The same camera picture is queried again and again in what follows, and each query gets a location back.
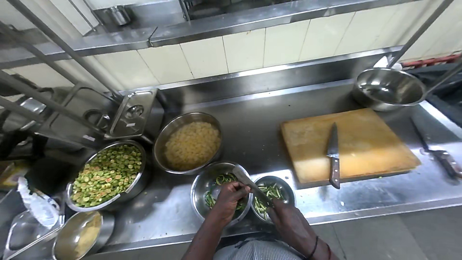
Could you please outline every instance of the black thread bracelet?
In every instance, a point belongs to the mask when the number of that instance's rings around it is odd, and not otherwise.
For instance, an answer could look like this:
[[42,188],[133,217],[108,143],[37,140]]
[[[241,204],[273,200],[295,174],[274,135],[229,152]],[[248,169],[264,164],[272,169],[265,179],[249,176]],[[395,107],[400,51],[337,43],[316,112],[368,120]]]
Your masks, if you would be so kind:
[[311,254],[307,258],[305,258],[305,260],[310,260],[313,257],[313,255],[315,254],[318,240],[319,240],[319,236],[316,236],[315,248],[313,249],[313,252],[311,252]]

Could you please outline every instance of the metal lid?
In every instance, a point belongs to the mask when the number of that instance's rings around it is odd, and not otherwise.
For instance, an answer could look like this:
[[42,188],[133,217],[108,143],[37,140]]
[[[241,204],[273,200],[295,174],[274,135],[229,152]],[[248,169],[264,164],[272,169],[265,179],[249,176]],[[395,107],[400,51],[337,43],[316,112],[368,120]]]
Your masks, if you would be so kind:
[[105,138],[140,136],[151,113],[157,88],[135,91],[124,97]]

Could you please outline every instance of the steel pot of chopped ivy gourd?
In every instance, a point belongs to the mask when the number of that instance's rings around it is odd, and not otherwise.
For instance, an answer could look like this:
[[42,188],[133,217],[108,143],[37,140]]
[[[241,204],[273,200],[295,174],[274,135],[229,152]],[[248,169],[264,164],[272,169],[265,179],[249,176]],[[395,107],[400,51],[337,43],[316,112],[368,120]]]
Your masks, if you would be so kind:
[[146,152],[135,141],[111,143],[90,157],[66,187],[66,204],[76,212],[113,210],[147,185]]

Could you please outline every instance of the kitchen knife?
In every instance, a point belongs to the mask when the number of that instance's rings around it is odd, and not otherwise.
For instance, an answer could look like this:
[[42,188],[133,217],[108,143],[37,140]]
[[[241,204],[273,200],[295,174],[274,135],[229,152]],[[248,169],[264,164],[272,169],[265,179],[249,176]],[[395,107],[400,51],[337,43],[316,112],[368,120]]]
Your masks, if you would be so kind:
[[249,186],[252,189],[253,194],[257,196],[266,207],[273,208],[273,202],[268,198],[268,196],[266,196],[264,192],[260,190],[257,184],[255,184],[239,167],[234,167],[232,173],[240,182]]
[[431,153],[439,161],[439,163],[441,163],[450,177],[462,179],[462,167],[460,167],[454,158],[442,148],[433,145],[430,146],[430,135],[419,128],[412,118],[411,122],[414,126],[417,136],[420,139],[420,142],[422,143],[424,150],[428,153]]
[[334,188],[340,189],[340,159],[339,159],[339,138],[337,135],[337,124],[332,125],[330,138],[327,145],[327,156],[330,157],[329,182]]

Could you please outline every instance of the chopped green vegetable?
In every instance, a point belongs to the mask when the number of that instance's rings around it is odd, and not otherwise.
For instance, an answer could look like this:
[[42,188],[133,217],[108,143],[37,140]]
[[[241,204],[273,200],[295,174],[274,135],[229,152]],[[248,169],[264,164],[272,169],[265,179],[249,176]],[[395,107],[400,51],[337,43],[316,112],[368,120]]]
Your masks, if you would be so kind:
[[[232,173],[222,174],[215,179],[215,183],[219,186],[223,185],[226,182],[232,182],[232,181],[237,181],[237,178]],[[205,193],[204,199],[205,199],[205,203],[207,204],[209,208],[213,208],[213,206],[215,206],[216,201],[214,198],[212,198],[212,194],[210,192]],[[244,206],[244,199],[242,198],[238,200],[236,210],[241,210],[243,208],[245,208],[245,206]]]
[[[276,183],[272,185],[259,185],[258,187],[262,192],[266,193],[266,196],[268,196],[270,199],[284,199],[284,197],[282,196],[282,192],[280,188],[277,187]],[[267,208],[257,197],[254,197],[254,208],[258,213],[263,214],[263,218],[266,220],[268,214],[266,212]]]
[[77,207],[93,207],[124,192],[141,168],[141,152],[133,145],[119,145],[100,151],[73,183],[71,199]]

